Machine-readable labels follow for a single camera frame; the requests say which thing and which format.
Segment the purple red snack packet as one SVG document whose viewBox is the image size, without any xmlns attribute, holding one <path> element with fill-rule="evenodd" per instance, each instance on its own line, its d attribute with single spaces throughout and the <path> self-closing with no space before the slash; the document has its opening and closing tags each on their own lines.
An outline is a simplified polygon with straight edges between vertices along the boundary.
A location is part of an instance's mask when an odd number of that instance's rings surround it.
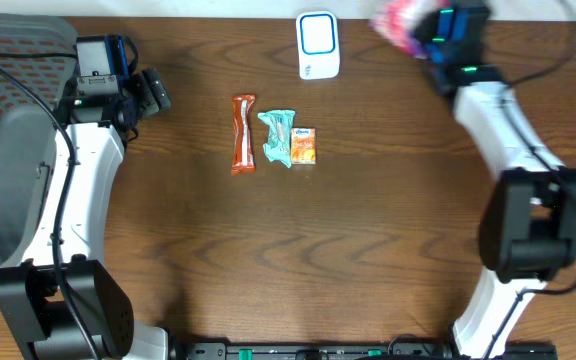
<svg viewBox="0 0 576 360">
<path fill-rule="evenodd" d="M 448 4 L 447 0 L 384 0 L 370 20 L 372 28 L 397 49 L 423 57 L 413 31 L 423 17 Z"/>
</svg>

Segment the red white snack bar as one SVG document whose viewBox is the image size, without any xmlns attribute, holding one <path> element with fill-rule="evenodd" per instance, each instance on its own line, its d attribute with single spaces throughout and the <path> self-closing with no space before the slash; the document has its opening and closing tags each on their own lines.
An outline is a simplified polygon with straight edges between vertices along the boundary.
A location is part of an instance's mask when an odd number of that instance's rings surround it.
<svg viewBox="0 0 576 360">
<path fill-rule="evenodd" d="M 254 94 L 235 95 L 232 97 L 234 130 L 232 175 L 254 172 L 256 170 L 248 121 L 248 115 L 255 100 L 256 96 Z"/>
</svg>

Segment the teal snack wrapper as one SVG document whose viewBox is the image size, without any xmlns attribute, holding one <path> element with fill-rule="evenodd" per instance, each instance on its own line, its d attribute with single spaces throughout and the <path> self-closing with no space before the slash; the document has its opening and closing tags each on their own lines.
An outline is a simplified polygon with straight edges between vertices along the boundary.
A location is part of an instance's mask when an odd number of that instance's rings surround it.
<svg viewBox="0 0 576 360">
<path fill-rule="evenodd" d="M 267 141 L 263 144 L 266 158 L 270 162 L 281 162 L 287 168 L 292 166 L 290 133 L 295 114 L 294 110 L 270 110 L 258 113 L 258 118 L 268 126 Z"/>
</svg>

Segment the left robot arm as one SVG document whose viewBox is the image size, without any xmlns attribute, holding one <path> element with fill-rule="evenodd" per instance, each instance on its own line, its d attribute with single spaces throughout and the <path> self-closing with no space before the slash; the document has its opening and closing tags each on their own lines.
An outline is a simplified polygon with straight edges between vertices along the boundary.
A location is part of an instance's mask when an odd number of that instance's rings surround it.
<svg viewBox="0 0 576 360">
<path fill-rule="evenodd" d="M 83 36 L 71 94 L 44 112 L 56 131 L 49 189 L 16 266 L 0 268 L 0 311 L 26 359 L 182 359 L 164 328 L 139 322 L 104 265 L 109 198 L 138 122 L 171 106 L 157 71 L 122 35 Z"/>
</svg>

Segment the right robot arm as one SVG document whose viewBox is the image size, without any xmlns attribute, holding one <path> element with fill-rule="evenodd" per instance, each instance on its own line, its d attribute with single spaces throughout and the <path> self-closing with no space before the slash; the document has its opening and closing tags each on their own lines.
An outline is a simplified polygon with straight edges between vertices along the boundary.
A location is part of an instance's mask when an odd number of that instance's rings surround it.
<svg viewBox="0 0 576 360">
<path fill-rule="evenodd" d="M 576 168 L 535 133 L 515 98 L 516 84 L 485 62 L 490 15 L 484 1 L 449 1 L 413 33 L 436 91 L 495 180 L 478 230 L 482 272 L 451 326 L 446 352 L 455 359 L 504 358 L 535 296 L 576 291 Z"/>
</svg>

